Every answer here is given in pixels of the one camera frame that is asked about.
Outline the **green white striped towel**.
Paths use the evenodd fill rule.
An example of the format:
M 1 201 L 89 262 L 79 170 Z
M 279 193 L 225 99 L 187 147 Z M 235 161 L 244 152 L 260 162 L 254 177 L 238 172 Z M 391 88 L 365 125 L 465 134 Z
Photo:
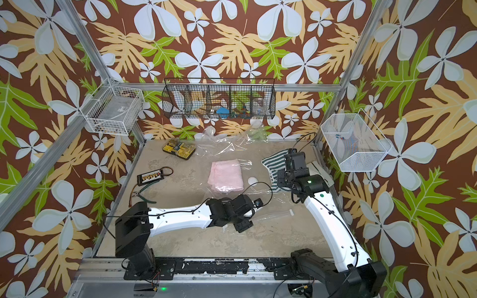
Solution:
M 264 158 L 261 164 L 267 169 L 270 181 L 272 183 L 273 192 L 290 191 L 288 187 L 278 186 L 278 171 L 285 170 L 285 155 L 289 154 L 290 149 L 284 149 Z

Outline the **pink towel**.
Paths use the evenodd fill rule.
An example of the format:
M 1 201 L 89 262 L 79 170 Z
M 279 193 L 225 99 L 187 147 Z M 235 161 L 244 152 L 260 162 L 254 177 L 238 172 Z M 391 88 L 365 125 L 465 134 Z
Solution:
M 238 160 L 212 162 L 207 183 L 217 192 L 243 191 L 240 162 Z

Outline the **clear plastic vacuum bag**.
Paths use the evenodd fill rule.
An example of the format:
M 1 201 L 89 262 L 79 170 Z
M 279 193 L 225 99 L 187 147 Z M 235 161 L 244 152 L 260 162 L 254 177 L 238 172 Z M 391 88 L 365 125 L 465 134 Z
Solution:
M 252 201 L 261 199 L 265 207 L 254 212 L 257 221 L 293 217 L 289 192 L 277 183 L 277 171 L 293 143 L 268 136 L 263 127 L 235 136 L 206 129 L 196 138 L 193 177 L 208 197 L 245 194 Z

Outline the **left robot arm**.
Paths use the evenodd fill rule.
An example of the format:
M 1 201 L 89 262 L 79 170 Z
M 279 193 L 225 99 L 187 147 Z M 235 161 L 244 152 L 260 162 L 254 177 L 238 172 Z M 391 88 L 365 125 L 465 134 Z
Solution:
M 208 198 L 197 206 L 157 209 L 139 202 L 117 217 L 115 227 L 115 256 L 128 261 L 125 279 L 146 280 L 160 271 L 154 251 L 147 241 L 161 233 L 186 228 L 223 227 L 231 224 L 239 233 L 253 226 L 251 218 L 266 204 L 251 200 L 245 194 L 234 199 Z

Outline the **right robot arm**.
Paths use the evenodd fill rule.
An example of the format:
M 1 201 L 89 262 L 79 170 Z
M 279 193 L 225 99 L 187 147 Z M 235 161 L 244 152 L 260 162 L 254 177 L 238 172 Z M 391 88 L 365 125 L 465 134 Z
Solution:
M 278 186 L 288 188 L 312 214 L 331 250 L 333 261 L 318 257 L 310 249 L 291 253 L 290 271 L 325 285 L 330 298 L 375 298 L 387 270 L 373 261 L 358 244 L 344 222 L 321 175 L 312 175 L 306 156 L 296 149 L 284 155 L 284 169 L 278 170 Z

